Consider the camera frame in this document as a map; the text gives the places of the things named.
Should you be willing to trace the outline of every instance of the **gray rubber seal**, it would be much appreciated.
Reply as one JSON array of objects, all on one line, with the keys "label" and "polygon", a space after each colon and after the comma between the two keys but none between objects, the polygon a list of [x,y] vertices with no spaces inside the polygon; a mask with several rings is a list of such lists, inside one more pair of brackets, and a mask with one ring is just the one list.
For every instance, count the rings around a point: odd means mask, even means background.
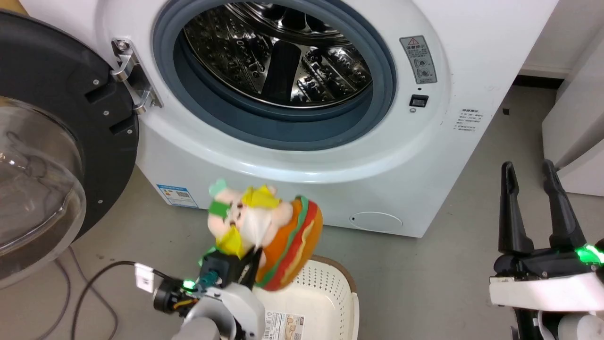
[{"label": "gray rubber seal", "polygon": [[363,55],[372,85],[342,105],[318,110],[280,108],[244,97],[210,75],[182,36],[196,15],[225,0],[176,0],[160,13],[153,53],[166,84],[194,115],[243,141],[273,149],[313,151],[363,136],[388,112],[396,89],[394,62],[377,32],[339,0],[273,0],[308,13],[339,30]]}]

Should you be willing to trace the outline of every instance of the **gray floor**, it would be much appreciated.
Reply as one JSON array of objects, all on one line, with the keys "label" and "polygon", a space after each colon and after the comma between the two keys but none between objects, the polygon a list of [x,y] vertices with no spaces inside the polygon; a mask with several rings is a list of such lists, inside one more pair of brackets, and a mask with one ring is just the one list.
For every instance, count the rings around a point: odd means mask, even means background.
[{"label": "gray floor", "polygon": [[[490,305],[488,277],[496,251],[500,166],[514,161],[527,233],[547,246],[550,216],[540,187],[541,121],[555,92],[512,88],[503,107],[461,173],[424,238],[394,237],[327,227],[316,250],[341,262],[353,275],[361,303],[359,338],[509,339],[507,308]],[[583,231],[592,243],[604,237],[604,199],[570,195]],[[206,213],[167,206],[136,170],[117,204],[73,246],[91,276],[115,260],[134,260],[181,277],[192,277],[213,239]],[[60,258],[83,288],[71,258]],[[150,295],[134,286],[131,267],[108,272],[98,289],[120,316],[116,339],[165,340],[179,327],[177,316],[154,311]],[[65,298],[55,265],[0,291],[2,338],[33,339],[54,322]],[[50,339],[67,339],[76,296]],[[78,338],[104,340],[112,321],[93,297],[84,304]]]}]

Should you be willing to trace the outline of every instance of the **screw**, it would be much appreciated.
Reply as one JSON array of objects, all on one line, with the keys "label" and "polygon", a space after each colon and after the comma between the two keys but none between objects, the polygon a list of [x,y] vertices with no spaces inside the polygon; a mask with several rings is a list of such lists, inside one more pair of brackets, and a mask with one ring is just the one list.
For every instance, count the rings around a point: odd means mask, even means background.
[{"label": "screw", "polygon": [[130,48],[130,45],[127,42],[120,40],[117,42],[117,48],[119,48],[120,51],[126,51],[128,48]]}]

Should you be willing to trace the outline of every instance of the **laundry basket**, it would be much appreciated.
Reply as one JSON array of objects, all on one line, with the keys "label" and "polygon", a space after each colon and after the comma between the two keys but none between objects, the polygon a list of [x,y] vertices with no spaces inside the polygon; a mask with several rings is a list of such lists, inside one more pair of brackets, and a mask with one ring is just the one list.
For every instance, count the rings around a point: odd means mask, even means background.
[{"label": "laundry basket", "polygon": [[313,256],[278,292],[254,289],[265,306],[264,340],[356,340],[359,300],[348,271]]}]

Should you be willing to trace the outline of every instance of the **metal hinge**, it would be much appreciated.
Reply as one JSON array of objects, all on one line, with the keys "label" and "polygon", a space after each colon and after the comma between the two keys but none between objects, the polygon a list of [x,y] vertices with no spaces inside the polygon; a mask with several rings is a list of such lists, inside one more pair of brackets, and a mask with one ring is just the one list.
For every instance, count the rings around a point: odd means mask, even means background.
[{"label": "metal hinge", "polygon": [[111,42],[114,54],[120,68],[111,71],[111,76],[117,82],[124,82],[137,94],[134,98],[132,111],[142,114],[151,106],[163,107],[149,77],[141,65],[134,45],[128,39],[114,39]]}]

